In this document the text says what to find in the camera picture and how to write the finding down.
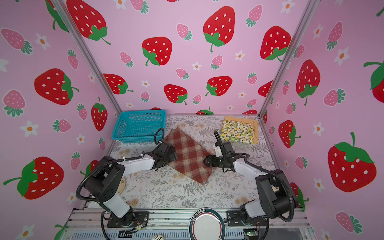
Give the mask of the aluminium frame post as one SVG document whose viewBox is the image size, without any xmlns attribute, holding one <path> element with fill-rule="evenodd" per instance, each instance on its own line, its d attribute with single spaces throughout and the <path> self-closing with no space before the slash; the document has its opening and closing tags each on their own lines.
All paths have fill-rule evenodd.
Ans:
<svg viewBox="0 0 384 240">
<path fill-rule="evenodd" d="M 120 105 L 118 104 L 116 98 L 114 97 L 114 94 L 112 93 L 102 71 L 100 70 L 97 62 L 95 61 L 95 58 L 93 57 L 92 53 L 90 52 L 90 49 L 88 48 L 87 44 L 84 41 L 83 36 L 79 32 L 79 30 L 76 27 L 75 22 L 70 16 L 70 13 L 66 7 L 66 1 L 60 1 L 60 0 L 53 0 L 53 5 L 57 9 L 57 12 L 59 16 L 62 18 L 64 24 L 67 26 L 72 38 L 74 39 L 75 43 L 77 44 L 78 48 L 82 52 L 82 55 L 84 56 L 87 64 L 89 65 L 92 73 L 95 75 L 96 79 L 99 82 L 99 85 L 103 89 L 104 93 L 106 94 L 109 102 L 113 105 L 115 111 L 119 115 L 122 112 L 122 109 Z"/>
<path fill-rule="evenodd" d="M 284 76 L 286 70 L 288 69 L 288 65 L 293 58 L 294 50 L 299 45 L 299 43 L 300 43 L 308 25 L 309 25 L 309 23 L 311 22 L 311 19 L 312 19 L 313 15 L 315 14 L 316 9 L 317 9 L 319 4 L 320 4 L 319 0 L 308 1 L 308 4 L 307 4 L 305 11 L 302 15 L 302 18 L 298 23 L 298 26 L 296 28 L 294 35 L 292 36 L 292 41 L 288 47 L 287 52 L 284 54 L 284 58 L 282 60 L 282 63 L 280 64 L 278 71 L 275 75 L 275 78 L 272 82 L 272 85 L 271 85 L 270 90 L 268 92 L 267 98 L 266 98 L 266 100 L 262 106 L 261 111 L 258 113 L 258 117 L 260 119 L 264 116 L 264 113 L 266 112 L 266 110 L 267 110 L 267 108 L 271 102 L 272 97 L 274 96 L 281 80 L 283 79 L 283 76 Z"/>
</svg>

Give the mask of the lemon print skirt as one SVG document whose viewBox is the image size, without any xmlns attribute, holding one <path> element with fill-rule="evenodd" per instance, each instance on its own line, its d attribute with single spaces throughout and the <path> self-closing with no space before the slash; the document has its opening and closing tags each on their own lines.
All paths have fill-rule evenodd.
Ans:
<svg viewBox="0 0 384 240">
<path fill-rule="evenodd" d="M 240 123 L 232 120 L 224 120 L 221 140 L 243 144 L 255 143 L 255 127 L 251 124 Z"/>
</svg>

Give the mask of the teal plastic basket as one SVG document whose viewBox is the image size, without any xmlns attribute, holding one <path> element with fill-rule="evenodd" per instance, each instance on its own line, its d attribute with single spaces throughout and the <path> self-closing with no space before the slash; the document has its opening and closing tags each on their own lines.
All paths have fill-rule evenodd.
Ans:
<svg viewBox="0 0 384 240">
<path fill-rule="evenodd" d="M 155 133 L 166 128 L 167 113 L 164 110 L 122 112 L 114 126 L 111 138 L 124 144 L 149 143 L 163 136 Z"/>
</svg>

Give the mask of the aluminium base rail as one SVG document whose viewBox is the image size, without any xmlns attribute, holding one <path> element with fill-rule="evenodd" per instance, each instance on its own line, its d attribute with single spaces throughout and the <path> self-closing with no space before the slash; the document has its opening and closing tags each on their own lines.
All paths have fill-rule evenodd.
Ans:
<svg viewBox="0 0 384 240">
<path fill-rule="evenodd" d="M 101 209 L 73 211 L 66 225 L 55 237 L 57 240 L 150 240 L 162 235 L 166 240 L 190 239 L 189 225 L 197 209 L 139 209 L 136 211 L 143 228 L 123 227 L 116 220 L 101 219 Z M 258 218 L 248 226 L 240 220 L 236 209 L 217 209 L 225 222 L 227 240 L 314 240 L 315 232 L 302 210 L 295 210 L 289 223 L 279 218 Z"/>
</svg>

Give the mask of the white plate green rim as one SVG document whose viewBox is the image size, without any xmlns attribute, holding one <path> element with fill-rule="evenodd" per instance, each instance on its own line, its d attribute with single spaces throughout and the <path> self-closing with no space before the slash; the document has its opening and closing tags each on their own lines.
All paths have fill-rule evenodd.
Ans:
<svg viewBox="0 0 384 240">
<path fill-rule="evenodd" d="M 211 208 L 197 210 L 189 221 L 190 240 L 224 240 L 226 227 L 223 218 Z"/>
</svg>

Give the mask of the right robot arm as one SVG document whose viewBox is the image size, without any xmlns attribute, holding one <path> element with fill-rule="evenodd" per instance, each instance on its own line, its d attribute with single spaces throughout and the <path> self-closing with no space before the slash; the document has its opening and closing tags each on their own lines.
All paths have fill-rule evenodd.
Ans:
<svg viewBox="0 0 384 240">
<path fill-rule="evenodd" d="M 279 218 L 286 223 L 293 220 L 298 201 L 282 170 L 270 171 L 251 163 L 249 154 L 236 153 L 229 142 L 217 141 L 214 149 L 215 154 L 204 159 L 207 167 L 238 173 L 257 185 L 259 199 L 240 207 L 240 219 L 244 224 L 253 224 L 258 218 Z"/>
</svg>

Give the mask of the aluminium frame post left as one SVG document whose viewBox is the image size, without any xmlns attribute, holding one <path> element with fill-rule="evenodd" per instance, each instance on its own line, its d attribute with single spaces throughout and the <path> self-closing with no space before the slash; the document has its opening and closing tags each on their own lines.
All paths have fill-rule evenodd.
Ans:
<svg viewBox="0 0 384 240">
<path fill-rule="evenodd" d="M 93 57 L 92 53 L 90 52 L 90 49 L 88 48 L 87 44 L 84 41 L 83 36 L 79 32 L 79 30 L 76 27 L 75 22 L 70 16 L 70 13 L 66 7 L 66 1 L 60 1 L 60 0 L 53 0 L 53 5 L 57 9 L 57 12 L 59 16 L 62 18 L 64 24 L 67 26 L 72 38 L 74 39 L 75 43 L 77 44 L 78 48 L 82 52 L 82 55 L 84 56 L 87 64 L 89 65 L 92 73 L 95 75 L 96 79 L 99 82 L 99 85 L 103 89 L 104 93 L 106 94 L 109 102 L 113 105 L 115 111 L 119 115 L 122 112 L 122 109 L 120 105 L 118 104 L 116 98 L 114 97 L 114 94 L 112 93 L 102 71 L 100 70 L 97 62 L 95 61 L 95 58 Z"/>
</svg>

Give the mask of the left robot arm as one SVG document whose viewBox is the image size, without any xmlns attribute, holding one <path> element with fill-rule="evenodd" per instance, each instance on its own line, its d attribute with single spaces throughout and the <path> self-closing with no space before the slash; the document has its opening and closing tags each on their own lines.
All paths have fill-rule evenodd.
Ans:
<svg viewBox="0 0 384 240">
<path fill-rule="evenodd" d="M 157 171 L 177 159 L 175 147 L 166 142 L 158 143 L 153 151 L 143 152 L 137 157 L 113 159 L 105 156 L 80 183 L 76 196 L 80 200 L 98 203 L 128 225 L 133 221 L 134 212 L 118 193 L 122 179 L 141 171 Z"/>
</svg>

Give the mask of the red plaid skirt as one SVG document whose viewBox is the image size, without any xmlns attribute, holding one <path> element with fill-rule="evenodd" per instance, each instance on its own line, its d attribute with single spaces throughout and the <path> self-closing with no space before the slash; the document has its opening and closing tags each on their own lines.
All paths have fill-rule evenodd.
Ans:
<svg viewBox="0 0 384 240">
<path fill-rule="evenodd" d="M 204 164 L 210 153 L 180 128 L 173 129 L 165 142 L 175 147 L 178 156 L 168 166 L 202 185 L 206 184 L 213 171 Z"/>
</svg>

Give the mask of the yellow skirt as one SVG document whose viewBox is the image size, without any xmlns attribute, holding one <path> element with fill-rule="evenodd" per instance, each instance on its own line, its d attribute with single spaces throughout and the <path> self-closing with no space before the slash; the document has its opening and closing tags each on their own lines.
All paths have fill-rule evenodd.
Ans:
<svg viewBox="0 0 384 240">
<path fill-rule="evenodd" d="M 225 120 L 232 120 L 232 121 L 236 121 L 236 122 L 240 122 L 240 123 L 253 125 L 255 127 L 255 143 L 254 144 L 259 143 L 258 121 L 253 120 L 253 119 L 240 119 L 240 118 L 229 117 L 229 116 L 225 117 Z"/>
</svg>

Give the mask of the white chocolate drizzled donut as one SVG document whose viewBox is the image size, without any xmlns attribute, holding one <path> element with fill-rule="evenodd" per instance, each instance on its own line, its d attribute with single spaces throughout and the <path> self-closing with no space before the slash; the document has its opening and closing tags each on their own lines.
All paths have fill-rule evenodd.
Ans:
<svg viewBox="0 0 384 240">
<path fill-rule="evenodd" d="M 153 236 L 151 240 L 165 240 L 165 237 L 163 235 L 158 234 Z"/>
</svg>

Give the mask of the aluminium frame post right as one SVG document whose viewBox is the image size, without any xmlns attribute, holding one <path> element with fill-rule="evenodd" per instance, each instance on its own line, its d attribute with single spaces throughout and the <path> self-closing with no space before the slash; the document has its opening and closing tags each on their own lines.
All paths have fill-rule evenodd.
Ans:
<svg viewBox="0 0 384 240">
<path fill-rule="evenodd" d="M 302 18 L 298 23 L 298 26 L 296 28 L 294 35 L 292 36 L 292 41 L 288 47 L 287 52 L 284 54 L 284 58 L 282 60 L 282 63 L 280 64 L 278 71 L 275 75 L 275 78 L 272 82 L 272 85 L 271 85 L 270 90 L 268 92 L 267 98 L 266 98 L 266 100 L 262 106 L 261 111 L 258 113 L 258 117 L 260 119 L 264 116 L 264 113 L 266 112 L 266 110 L 267 110 L 267 108 L 271 102 L 272 97 L 274 96 L 281 80 L 283 79 L 283 76 L 284 76 L 286 70 L 288 69 L 288 65 L 293 58 L 294 50 L 299 45 L 299 43 L 300 43 L 308 25 L 309 25 L 309 23 L 311 22 L 311 19 L 312 19 L 313 15 L 315 14 L 316 9 L 317 9 L 319 4 L 320 4 L 319 0 L 308 1 L 308 4 L 307 4 L 305 11 L 302 15 Z"/>
</svg>

